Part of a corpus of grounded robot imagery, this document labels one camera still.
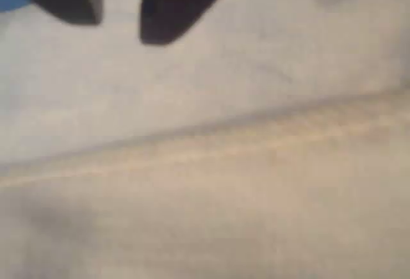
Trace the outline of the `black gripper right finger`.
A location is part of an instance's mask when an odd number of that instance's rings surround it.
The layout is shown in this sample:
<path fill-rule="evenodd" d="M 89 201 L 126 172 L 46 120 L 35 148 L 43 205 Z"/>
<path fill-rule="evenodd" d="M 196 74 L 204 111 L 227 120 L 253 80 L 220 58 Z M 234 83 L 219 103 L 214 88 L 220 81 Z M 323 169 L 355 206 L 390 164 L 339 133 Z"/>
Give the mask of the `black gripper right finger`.
<path fill-rule="evenodd" d="M 145 45 L 181 38 L 217 0 L 141 0 L 138 36 Z"/>

